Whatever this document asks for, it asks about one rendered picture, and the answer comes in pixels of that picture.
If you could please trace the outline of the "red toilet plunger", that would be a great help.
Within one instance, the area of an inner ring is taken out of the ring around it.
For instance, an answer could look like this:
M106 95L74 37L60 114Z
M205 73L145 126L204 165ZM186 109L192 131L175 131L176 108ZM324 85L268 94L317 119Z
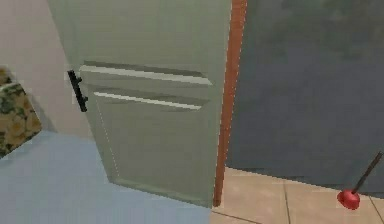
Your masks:
M359 189L363 186L364 182L381 160L383 152L379 151L374 159L370 162L368 168L365 170L363 175L360 177L356 185L352 189L344 189L337 194L338 202L349 210L356 210L360 206L360 196L358 194Z

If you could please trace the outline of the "pale green room door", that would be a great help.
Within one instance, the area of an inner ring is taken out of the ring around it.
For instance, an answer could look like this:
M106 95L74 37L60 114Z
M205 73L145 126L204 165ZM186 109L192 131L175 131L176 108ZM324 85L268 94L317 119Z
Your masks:
M211 207L231 0L47 2L109 181Z

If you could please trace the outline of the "green camouflage patterned box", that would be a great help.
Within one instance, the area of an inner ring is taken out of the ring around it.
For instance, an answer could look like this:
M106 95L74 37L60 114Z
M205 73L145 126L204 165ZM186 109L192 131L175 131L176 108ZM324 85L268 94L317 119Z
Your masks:
M10 71L0 66L0 158L31 140L42 130L22 85L13 81Z

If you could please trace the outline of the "brown door frame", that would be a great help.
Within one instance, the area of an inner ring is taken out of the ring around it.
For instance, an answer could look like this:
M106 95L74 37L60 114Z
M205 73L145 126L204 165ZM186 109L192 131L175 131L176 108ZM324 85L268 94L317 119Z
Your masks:
M223 102L212 202L213 207L219 207L222 201L225 161L227 159L231 134L231 123L236 94L236 85L239 75L239 63L243 32L246 21L247 5L248 0L231 0L231 20L226 55Z

